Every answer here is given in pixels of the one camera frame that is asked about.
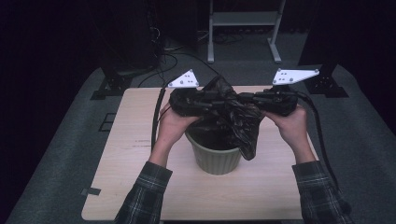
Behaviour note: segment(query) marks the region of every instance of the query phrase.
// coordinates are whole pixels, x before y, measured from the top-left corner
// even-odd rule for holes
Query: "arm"
[[[349,217],[349,205],[344,201],[341,192],[334,188],[309,145],[305,109],[297,105],[295,111],[287,117],[269,112],[263,114],[275,123],[280,135],[293,151],[296,164],[292,169],[301,196],[304,222],[353,223]]]
[[[158,138],[133,188],[126,196],[115,223],[154,224],[160,222],[163,194],[172,171],[166,169],[170,150],[183,135],[187,127],[198,120],[183,118],[170,105],[161,110]]]

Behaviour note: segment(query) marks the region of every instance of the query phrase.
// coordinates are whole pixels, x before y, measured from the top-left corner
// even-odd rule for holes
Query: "dark background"
[[[215,9],[277,6],[241,2],[216,0]],[[301,64],[343,65],[394,131],[393,8],[392,1],[288,1],[280,31],[309,30]],[[0,10],[3,222],[90,73],[97,67],[155,66],[162,42],[152,43],[151,22],[193,47],[194,32],[207,29],[208,1],[6,0]]]

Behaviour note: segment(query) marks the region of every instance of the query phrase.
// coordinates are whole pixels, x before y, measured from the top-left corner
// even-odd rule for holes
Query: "light wood tabletop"
[[[236,92],[269,89],[236,86]],[[163,105],[168,102],[167,90]],[[151,124],[159,88],[125,91],[82,210],[86,220],[111,220],[119,211],[149,158]],[[300,195],[291,166],[295,163],[278,128],[264,119],[257,155],[241,159],[226,175],[211,175],[195,162],[183,136],[172,148],[167,168],[173,171],[163,199],[162,220],[302,219]]]

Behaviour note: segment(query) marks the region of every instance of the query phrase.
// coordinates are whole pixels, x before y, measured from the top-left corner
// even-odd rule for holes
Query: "bucket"
[[[238,165],[241,159],[239,147],[215,150],[198,144],[189,131],[185,132],[192,145],[195,160],[199,167],[211,175],[226,175]]]

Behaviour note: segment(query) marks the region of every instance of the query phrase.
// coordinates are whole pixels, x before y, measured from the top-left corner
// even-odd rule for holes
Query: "sleeve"
[[[126,196],[114,223],[159,223],[163,194],[171,175],[172,171],[147,161]]]
[[[350,206],[332,185],[319,161],[292,166],[301,196],[304,223],[349,224]]]

